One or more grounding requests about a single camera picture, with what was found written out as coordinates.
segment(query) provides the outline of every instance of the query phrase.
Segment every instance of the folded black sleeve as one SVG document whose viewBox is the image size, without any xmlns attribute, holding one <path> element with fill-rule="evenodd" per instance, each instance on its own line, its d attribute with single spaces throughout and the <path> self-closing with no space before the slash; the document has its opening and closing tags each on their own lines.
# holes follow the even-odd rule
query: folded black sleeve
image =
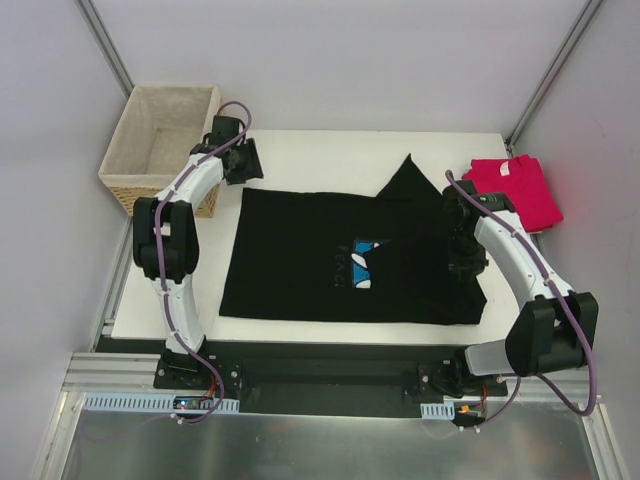
<svg viewBox="0 0 640 480">
<path fill-rule="evenodd" d="M 408 157 L 376 197 L 246 188 L 220 315 L 477 324 L 449 276 L 440 192 Z"/>
</svg>

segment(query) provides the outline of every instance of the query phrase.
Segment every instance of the white table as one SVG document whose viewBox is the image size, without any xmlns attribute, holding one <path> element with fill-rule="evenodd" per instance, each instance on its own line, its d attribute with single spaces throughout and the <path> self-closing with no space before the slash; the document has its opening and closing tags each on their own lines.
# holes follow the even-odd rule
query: white table
<svg viewBox="0 0 640 480">
<path fill-rule="evenodd" d="M 459 178 L 472 158 L 506 158 L 499 134 L 252 131 L 264 180 L 249 186 L 296 192 L 376 195 L 407 154 L 440 190 L 446 169 Z M 511 289 L 490 259 L 479 281 L 487 297 L 477 326 L 253 320 L 218 315 L 240 214 L 242 187 L 223 185 L 212 219 L 198 219 L 194 273 L 198 316 L 209 340 L 367 344 L 472 344 L 504 338 L 518 315 Z M 131 264 L 112 337 L 164 339 L 158 298 Z"/>
</svg>

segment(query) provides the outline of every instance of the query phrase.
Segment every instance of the clothing label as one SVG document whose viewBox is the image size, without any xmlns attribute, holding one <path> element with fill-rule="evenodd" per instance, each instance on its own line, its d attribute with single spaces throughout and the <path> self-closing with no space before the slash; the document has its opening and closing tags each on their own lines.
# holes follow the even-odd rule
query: clothing label
<svg viewBox="0 0 640 480">
<path fill-rule="evenodd" d="M 500 175 L 502 175 L 503 177 L 509 175 L 509 162 L 504 162 L 502 165 L 500 165 Z"/>
</svg>

